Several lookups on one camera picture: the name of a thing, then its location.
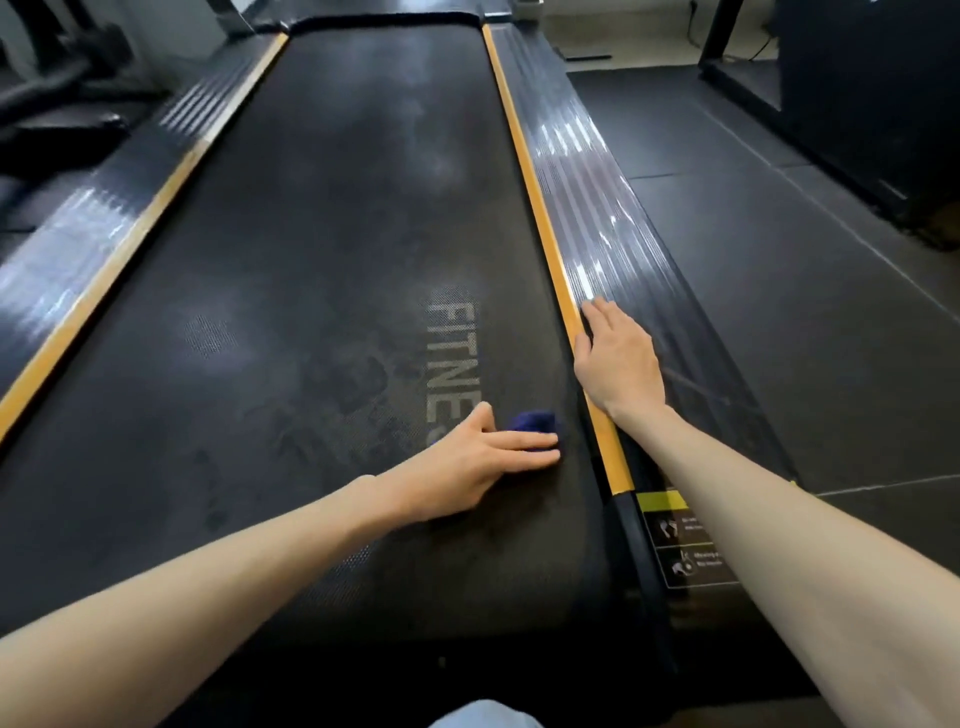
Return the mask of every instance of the treadmill belt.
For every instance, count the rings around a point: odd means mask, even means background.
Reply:
[[[481,34],[294,38],[195,177],[5,448],[0,633],[380,473],[481,394],[502,425],[555,410],[562,465],[365,548],[258,643],[606,619],[600,491]]]

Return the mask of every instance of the treadmill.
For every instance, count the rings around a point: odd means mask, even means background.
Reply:
[[[797,479],[535,26],[279,3],[0,265],[0,634],[381,473],[480,400],[564,460],[348,558],[170,725],[547,726],[811,690],[572,371],[578,302],[673,406]]]

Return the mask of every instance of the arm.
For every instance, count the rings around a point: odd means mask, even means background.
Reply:
[[[960,725],[960,579],[686,423],[650,336],[584,304],[590,398],[650,454],[851,728]]]
[[[556,435],[495,432],[481,403],[377,477],[198,548],[0,640],[0,725],[151,726],[326,569],[407,523],[474,507],[504,473],[560,459]]]

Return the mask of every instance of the hand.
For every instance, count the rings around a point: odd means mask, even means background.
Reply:
[[[521,473],[555,465],[557,435],[496,431],[493,408],[480,402],[442,440],[378,479],[390,480],[410,522],[429,521],[474,508],[504,473]]]
[[[616,303],[584,301],[593,343],[577,335],[573,370],[590,399],[616,418],[626,410],[660,410],[666,403],[653,339]]]

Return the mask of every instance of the forearm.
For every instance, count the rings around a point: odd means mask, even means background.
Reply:
[[[848,725],[960,724],[960,579],[669,408],[613,414]]]
[[[297,592],[403,522],[385,485],[356,480],[0,640],[0,725],[156,725]]]

